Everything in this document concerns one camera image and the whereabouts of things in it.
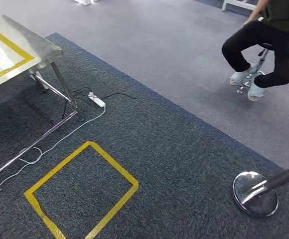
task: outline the light blue slipper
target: light blue slipper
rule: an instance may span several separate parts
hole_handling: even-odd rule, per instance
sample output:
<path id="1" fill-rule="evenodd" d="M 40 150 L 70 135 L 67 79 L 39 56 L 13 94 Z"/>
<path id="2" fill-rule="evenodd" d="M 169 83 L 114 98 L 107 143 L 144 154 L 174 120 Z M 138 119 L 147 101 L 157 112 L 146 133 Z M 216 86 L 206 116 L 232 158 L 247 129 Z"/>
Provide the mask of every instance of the light blue slipper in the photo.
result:
<path id="1" fill-rule="evenodd" d="M 235 72 L 230 78 L 230 84 L 233 86 L 238 86 L 241 85 L 244 80 L 245 80 L 245 77 L 254 73 L 256 71 L 256 65 L 256 64 L 251 64 L 250 69 L 244 72 Z"/>
<path id="2" fill-rule="evenodd" d="M 256 74 L 252 76 L 251 87 L 250 87 L 249 92 L 247 92 L 247 98 L 249 98 L 249 100 L 256 102 L 256 101 L 261 99 L 262 97 L 263 97 L 264 89 L 259 88 L 254 83 L 254 79 L 256 76 L 259 76 L 259 75 L 260 75 L 260 73 L 256 73 Z"/>

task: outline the dark gray carpet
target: dark gray carpet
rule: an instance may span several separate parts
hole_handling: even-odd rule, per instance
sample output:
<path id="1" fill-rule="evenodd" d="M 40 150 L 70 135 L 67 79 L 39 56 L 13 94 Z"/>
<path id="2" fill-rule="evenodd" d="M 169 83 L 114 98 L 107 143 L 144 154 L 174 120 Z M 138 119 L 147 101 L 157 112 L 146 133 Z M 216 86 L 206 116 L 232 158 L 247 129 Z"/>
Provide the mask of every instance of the dark gray carpet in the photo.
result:
<path id="1" fill-rule="evenodd" d="M 194 1 L 198 1 L 210 6 L 215 6 L 217 8 L 222 9 L 222 6 L 223 5 L 223 0 L 194 0 Z M 256 5 L 258 0 L 249 0 L 247 3 Z M 231 4 L 227 4 L 226 5 L 226 10 L 227 11 L 231 11 L 240 15 L 244 15 L 244 16 L 250 16 L 251 14 L 251 10 L 242 8 L 242 7 L 238 7 L 238 6 L 234 6 L 234 5 L 231 5 Z"/>
<path id="2" fill-rule="evenodd" d="M 240 211 L 231 192 L 232 180 L 241 171 L 270 176 L 281 171 L 278 166 L 60 35 L 49 39 L 64 48 L 59 67 L 71 88 L 91 87 L 98 96 L 120 92 L 138 100 L 107 98 L 103 117 L 4 184 L 0 239 L 53 238 L 23 193 L 87 140 L 97 142 L 139 181 L 139 188 L 97 238 L 289 238 L 289 185 L 278 190 L 280 208 L 267 219 Z M 58 85 L 50 68 L 42 73 Z M 102 112 L 78 101 L 86 119 Z M 64 106 L 51 92 L 40 94 L 28 79 L 0 96 L 0 165 L 58 121 Z M 48 149 L 78 125 L 73 119 L 39 147 Z M 24 158 L 37 155 L 33 150 Z M 22 165 L 12 165 L 0 175 L 0 182 Z M 129 187 L 87 149 L 35 196 L 67 239 L 82 239 Z"/>

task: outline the round metal base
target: round metal base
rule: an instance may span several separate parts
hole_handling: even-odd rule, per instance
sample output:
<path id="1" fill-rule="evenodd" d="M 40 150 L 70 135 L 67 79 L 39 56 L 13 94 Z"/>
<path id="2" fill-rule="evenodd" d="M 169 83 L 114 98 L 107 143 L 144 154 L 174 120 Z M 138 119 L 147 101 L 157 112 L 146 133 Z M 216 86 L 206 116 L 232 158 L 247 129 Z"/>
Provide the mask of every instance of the round metal base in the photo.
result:
<path id="1" fill-rule="evenodd" d="M 232 192 L 235 202 L 242 210 L 255 217 L 268 217 L 273 215 L 278 207 L 278 194 L 271 190 L 256 196 L 247 203 L 244 201 L 250 196 L 250 189 L 266 180 L 256 172 L 240 173 L 233 182 Z"/>

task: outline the person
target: person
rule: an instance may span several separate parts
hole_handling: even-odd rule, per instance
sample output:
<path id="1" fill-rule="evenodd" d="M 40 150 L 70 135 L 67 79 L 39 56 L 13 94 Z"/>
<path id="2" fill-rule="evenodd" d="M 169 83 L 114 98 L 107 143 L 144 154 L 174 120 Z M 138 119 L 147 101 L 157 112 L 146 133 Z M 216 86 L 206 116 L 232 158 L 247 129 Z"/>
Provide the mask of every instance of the person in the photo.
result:
<path id="1" fill-rule="evenodd" d="M 259 14 L 262 21 L 256 19 Z M 265 88 L 289 83 L 289 0 L 259 0 L 244 26 L 223 44 L 223 56 L 236 72 L 230 78 L 231 85 L 240 85 L 256 70 L 256 64 L 246 61 L 241 51 L 260 43 L 272 44 L 275 50 L 272 73 L 253 74 L 248 98 L 257 101 Z"/>

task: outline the metal stool base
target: metal stool base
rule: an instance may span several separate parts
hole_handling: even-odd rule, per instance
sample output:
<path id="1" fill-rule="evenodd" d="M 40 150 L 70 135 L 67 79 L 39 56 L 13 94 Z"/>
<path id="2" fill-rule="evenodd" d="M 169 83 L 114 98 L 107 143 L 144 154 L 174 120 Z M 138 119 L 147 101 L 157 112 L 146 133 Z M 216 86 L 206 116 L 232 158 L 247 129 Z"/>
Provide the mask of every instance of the metal stool base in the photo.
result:
<path id="1" fill-rule="evenodd" d="M 259 72 L 262 75 L 265 75 L 264 72 L 262 71 L 259 71 Z M 242 82 L 242 86 L 241 86 L 240 89 L 237 90 L 236 92 L 239 95 L 242 95 L 244 89 L 251 87 L 251 82 L 250 82 L 251 78 L 252 78 L 251 74 L 245 77 L 245 80 Z"/>
<path id="2" fill-rule="evenodd" d="M 251 199 L 244 201 L 250 196 L 249 190 L 266 179 L 256 172 L 240 173 L 233 182 L 232 192 L 235 202 L 242 210 L 254 217 L 268 217 L 273 215 L 278 207 L 278 194 L 271 190 Z"/>

